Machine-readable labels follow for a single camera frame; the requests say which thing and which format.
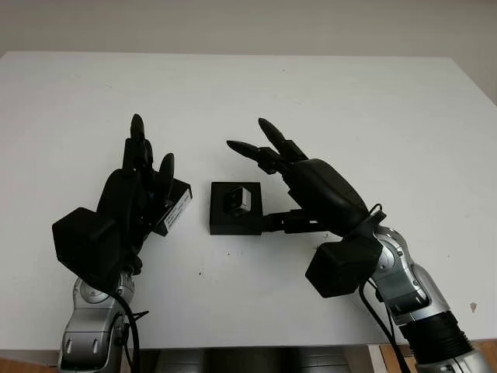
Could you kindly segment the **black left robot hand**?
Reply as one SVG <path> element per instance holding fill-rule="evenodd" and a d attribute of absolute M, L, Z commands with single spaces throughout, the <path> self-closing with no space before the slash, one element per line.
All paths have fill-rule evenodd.
<path fill-rule="evenodd" d="M 121 262 L 133 275 L 141 272 L 139 252 L 150 233 L 167 234 L 165 217 L 172 209 L 175 157 L 166 154 L 159 170 L 153 169 L 153 161 L 144 121 L 136 113 L 125 141 L 122 166 L 108 177 L 97 206 L 98 213 L 117 223 Z"/>

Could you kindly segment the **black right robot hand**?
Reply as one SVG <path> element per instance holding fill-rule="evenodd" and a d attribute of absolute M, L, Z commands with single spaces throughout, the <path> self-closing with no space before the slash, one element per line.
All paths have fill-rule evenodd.
<path fill-rule="evenodd" d="M 271 148 L 243 141 L 226 143 L 238 154 L 255 161 L 265 173 L 279 173 L 289 187 L 288 194 L 299 206 L 297 210 L 262 217 L 264 232 L 328 231 L 345 237 L 369 218 L 363 199 L 331 165 L 308 158 L 268 120 L 260 118 L 258 123 L 273 145 Z"/>

